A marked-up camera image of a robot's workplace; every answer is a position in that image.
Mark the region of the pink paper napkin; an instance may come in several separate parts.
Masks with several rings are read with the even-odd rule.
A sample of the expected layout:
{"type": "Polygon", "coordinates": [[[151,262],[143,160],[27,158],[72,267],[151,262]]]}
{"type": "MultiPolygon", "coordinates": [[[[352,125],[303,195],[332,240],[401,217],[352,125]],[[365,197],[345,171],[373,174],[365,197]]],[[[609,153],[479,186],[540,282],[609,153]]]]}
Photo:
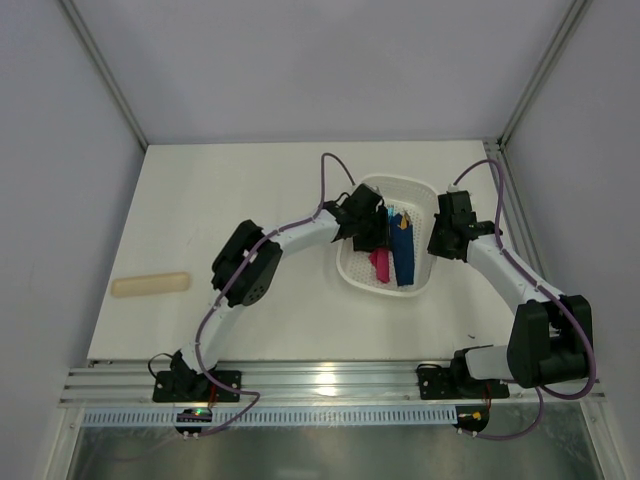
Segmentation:
{"type": "Polygon", "coordinates": [[[374,267],[375,276],[378,282],[388,284],[391,280],[390,274],[390,250],[380,247],[369,254],[369,261],[374,267]]]}

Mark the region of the white perforated plastic basket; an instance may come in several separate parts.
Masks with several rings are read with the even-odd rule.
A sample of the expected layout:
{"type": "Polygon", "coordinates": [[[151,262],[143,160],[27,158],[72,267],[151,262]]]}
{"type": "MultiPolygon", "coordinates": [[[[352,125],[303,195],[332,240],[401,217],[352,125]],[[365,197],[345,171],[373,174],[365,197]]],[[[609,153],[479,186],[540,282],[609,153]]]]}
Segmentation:
{"type": "Polygon", "coordinates": [[[347,284],[367,293],[397,298],[422,294],[436,262],[436,258],[427,252],[427,246],[438,207],[438,192],[418,179],[391,174],[369,174],[361,182],[378,190],[393,214],[409,216],[413,227],[414,282],[408,286],[397,285],[392,255],[389,255],[390,282],[380,282],[368,253],[355,252],[352,240],[338,246],[336,268],[339,275],[347,284]]]}

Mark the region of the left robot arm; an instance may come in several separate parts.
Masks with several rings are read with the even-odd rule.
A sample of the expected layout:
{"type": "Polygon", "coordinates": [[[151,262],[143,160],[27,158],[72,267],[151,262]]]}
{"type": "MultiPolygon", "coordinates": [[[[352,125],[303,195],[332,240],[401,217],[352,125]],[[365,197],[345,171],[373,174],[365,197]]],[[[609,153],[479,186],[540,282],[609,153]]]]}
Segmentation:
{"type": "Polygon", "coordinates": [[[279,264],[308,248],[371,234],[381,225],[383,197],[360,184],[341,200],[323,201],[309,217],[267,232],[251,220],[238,225],[212,264],[214,302],[194,339],[171,355],[156,388],[200,401],[241,314],[268,292],[279,264]]]}

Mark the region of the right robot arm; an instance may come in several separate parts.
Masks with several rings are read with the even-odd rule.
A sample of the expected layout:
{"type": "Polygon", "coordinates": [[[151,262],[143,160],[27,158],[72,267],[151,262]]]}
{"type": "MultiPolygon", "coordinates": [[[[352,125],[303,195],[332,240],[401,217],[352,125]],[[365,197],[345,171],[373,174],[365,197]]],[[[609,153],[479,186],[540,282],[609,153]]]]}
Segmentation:
{"type": "Polygon", "coordinates": [[[514,315],[507,344],[457,351],[454,371],[465,382],[512,381],[565,400],[590,393],[597,373],[588,300],[542,279],[503,243],[496,223],[478,220],[468,192],[439,195],[438,208],[429,254],[474,268],[514,315]]]}

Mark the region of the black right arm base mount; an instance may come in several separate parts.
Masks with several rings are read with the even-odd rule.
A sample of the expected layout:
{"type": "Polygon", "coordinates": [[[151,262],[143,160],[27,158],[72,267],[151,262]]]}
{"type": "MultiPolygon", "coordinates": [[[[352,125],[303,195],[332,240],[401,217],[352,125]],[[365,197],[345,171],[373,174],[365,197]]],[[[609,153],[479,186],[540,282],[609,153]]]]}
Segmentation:
{"type": "Polygon", "coordinates": [[[458,380],[449,367],[419,364],[415,370],[421,400],[494,400],[510,397],[499,380],[458,380]]]}

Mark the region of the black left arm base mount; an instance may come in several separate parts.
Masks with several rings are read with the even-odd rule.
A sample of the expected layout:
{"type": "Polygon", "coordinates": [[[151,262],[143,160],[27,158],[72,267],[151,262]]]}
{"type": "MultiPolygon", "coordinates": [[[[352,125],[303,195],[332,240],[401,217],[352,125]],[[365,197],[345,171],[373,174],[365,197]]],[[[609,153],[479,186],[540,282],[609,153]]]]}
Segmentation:
{"type": "Polygon", "coordinates": [[[242,374],[239,370],[210,371],[212,382],[203,374],[179,376],[173,371],[156,374],[152,401],[155,403],[237,403],[242,374]]]}

